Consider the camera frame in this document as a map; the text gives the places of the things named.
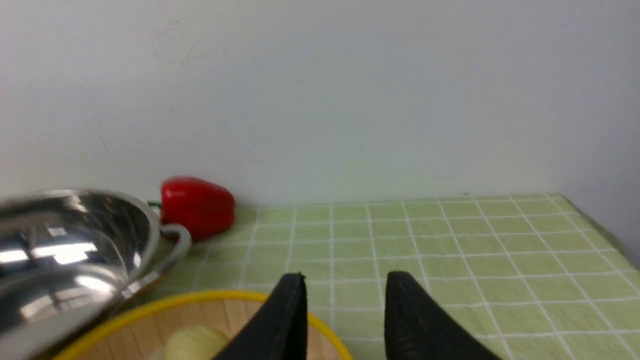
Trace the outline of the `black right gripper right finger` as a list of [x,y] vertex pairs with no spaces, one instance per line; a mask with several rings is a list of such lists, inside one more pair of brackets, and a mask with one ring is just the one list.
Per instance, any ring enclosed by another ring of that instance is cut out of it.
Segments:
[[384,346],[388,360],[498,360],[423,289],[412,274],[387,274]]

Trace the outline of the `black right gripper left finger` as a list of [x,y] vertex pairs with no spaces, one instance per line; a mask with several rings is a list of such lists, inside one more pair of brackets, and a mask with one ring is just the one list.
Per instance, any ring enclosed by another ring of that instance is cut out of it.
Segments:
[[305,360],[307,287],[301,273],[285,273],[258,312],[215,360]]

